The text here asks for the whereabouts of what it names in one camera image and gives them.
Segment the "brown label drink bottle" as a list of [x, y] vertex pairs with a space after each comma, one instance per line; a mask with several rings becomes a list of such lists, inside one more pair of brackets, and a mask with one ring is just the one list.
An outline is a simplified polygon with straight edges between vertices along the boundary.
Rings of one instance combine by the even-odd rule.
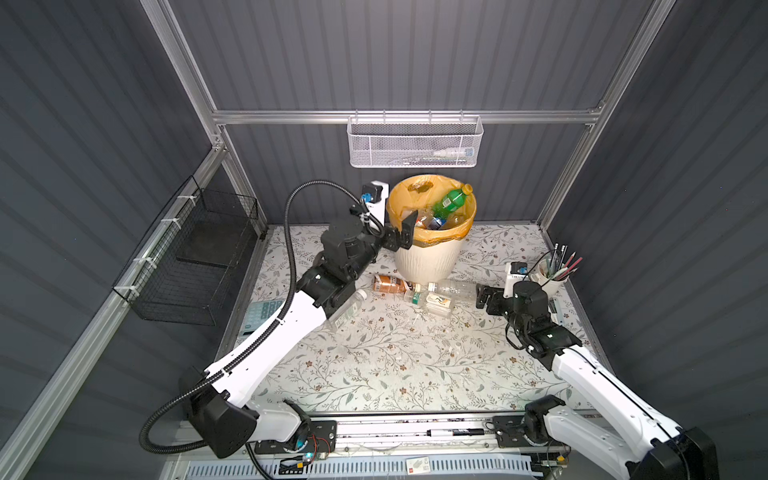
[[414, 291], [414, 284], [393, 275], [375, 274], [372, 290], [385, 294], [406, 294]]

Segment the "clear bottle white cap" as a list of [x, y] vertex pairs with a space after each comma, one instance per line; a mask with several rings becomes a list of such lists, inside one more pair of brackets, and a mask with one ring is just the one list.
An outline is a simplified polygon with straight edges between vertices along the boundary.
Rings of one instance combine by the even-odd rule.
[[329, 328], [332, 332], [350, 323], [360, 312], [362, 304], [367, 300], [367, 293], [362, 290], [356, 290], [352, 296], [328, 319]]

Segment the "large clear bottle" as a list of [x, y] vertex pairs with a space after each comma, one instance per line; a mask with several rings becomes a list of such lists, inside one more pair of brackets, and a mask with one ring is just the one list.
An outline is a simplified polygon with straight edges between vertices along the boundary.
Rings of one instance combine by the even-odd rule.
[[474, 303], [477, 299], [477, 284], [471, 281], [444, 279], [430, 282], [427, 290], [438, 295], [451, 297], [457, 301]]

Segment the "blue band clear bottle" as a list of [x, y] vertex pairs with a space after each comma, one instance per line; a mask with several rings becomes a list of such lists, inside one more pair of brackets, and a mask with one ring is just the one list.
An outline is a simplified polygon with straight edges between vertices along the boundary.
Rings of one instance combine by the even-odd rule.
[[432, 217], [427, 223], [428, 230], [440, 230], [446, 224], [447, 220], [440, 217]]

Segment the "green Sprite bottle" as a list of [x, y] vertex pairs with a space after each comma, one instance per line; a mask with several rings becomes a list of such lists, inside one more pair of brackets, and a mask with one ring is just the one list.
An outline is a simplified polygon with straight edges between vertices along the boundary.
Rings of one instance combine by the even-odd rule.
[[437, 203], [432, 207], [434, 217], [445, 218], [455, 213], [459, 208], [463, 207], [473, 193], [473, 187], [470, 184], [463, 184], [459, 188], [455, 188], [446, 193]]

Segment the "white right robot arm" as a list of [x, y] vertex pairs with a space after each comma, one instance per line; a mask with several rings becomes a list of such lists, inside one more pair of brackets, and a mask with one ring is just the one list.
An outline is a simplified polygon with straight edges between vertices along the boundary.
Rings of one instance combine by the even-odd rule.
[[713, 440], [699, 428], [684, 429], [607, 370], [575, 334], [553, 321], [540, 284], [475, 290], [477, 308], [505, 319], [509, 345], [583, 395], [612, 427], [601, 428], [546, 395], [525, 407], [518, 430], [529, 444], [567, 445], [615, 479], [719, 478]]

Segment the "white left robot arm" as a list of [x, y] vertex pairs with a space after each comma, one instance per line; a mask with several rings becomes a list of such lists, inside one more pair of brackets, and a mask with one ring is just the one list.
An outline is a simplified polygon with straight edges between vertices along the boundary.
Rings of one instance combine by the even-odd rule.
[[386, 226], [378, 238], [355, 216], [333, 223], [321, 236], [322, 251], [295, 284], [285, 316], [272, 315], [243, 343], [205, 371], [191, 370], [180, 386], [191, 391], [185, 414], [205, 447], [227, 458], [247, 444], [275, 441], [300, 450], [311, 434], [309, 416], [294, 402], [260, 405], [252, 396], [269, 372], [295, 345], [348, 310], [356, 281], [381, 249], [409, 249], [416, 214], [400, 227]]

